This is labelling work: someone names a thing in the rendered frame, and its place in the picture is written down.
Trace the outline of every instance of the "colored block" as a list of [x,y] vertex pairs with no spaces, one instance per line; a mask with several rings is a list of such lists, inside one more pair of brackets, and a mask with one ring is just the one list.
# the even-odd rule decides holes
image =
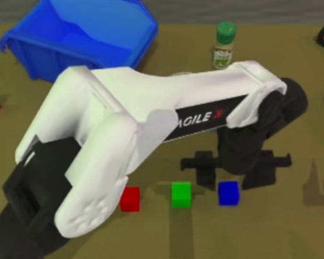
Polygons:
[[122,212],[138,212],[140,210],[139,187],[126,187],[120,199]]
[[219,206],[237,206],[240,200],[240,188],[237,181],[218,183]]
[[191,206],[192,191],[190,182],[172,183],[172,207],[188,208]]

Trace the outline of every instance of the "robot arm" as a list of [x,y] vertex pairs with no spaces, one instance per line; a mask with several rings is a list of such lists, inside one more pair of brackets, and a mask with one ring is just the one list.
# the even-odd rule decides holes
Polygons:
[[130,68],[70,67],[56,80],[16,150],[73,137],[81,149],[65,176],[72,188],[55,213],[66,238],[84,235],[115,210],[128,175],[163,142],[258,119],[258,107],[286,84],[257,62],[223,71],[156,77]]

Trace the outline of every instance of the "transparent bottle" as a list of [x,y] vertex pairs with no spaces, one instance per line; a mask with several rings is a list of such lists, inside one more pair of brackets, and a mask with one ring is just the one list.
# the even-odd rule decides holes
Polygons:
[[217,26],[213,56],[213,66],[216,69],[225,69],[230,65],[236,34],[237,27],[231,22],[222,22]]

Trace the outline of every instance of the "blue cube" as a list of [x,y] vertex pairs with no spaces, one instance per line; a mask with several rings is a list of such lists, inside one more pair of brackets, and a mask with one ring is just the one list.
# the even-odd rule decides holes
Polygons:
[[237,206],[240,200],[240,188],[237,181],[218,183],[219,206]]

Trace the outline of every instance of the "gray wall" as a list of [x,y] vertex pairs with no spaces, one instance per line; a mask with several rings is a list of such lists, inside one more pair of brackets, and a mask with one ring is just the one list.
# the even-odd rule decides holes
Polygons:
[[[0,23],[16,22],[37,0],[0,0]],[[161,23],[324,23],[324,0],[143,0]]]

